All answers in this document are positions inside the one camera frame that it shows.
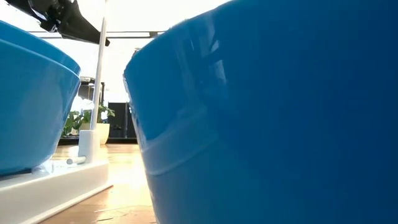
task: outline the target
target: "blue bowl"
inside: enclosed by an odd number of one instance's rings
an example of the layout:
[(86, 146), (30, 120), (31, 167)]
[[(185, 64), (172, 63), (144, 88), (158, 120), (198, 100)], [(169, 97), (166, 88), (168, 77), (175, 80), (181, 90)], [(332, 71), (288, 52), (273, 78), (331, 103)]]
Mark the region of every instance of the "blue bowl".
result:
[(0, 39), (0, 175), (38, 166), (55, 151), (80, 79), (48, 57)]
[(159, 223), (398, 223), (397, 7), (232, 1), (135, 54)]
[(60, 49), (4, 21), (0, 21), (0, 39), (51, 58), (76, 74), (80, 73), (79, 65)]

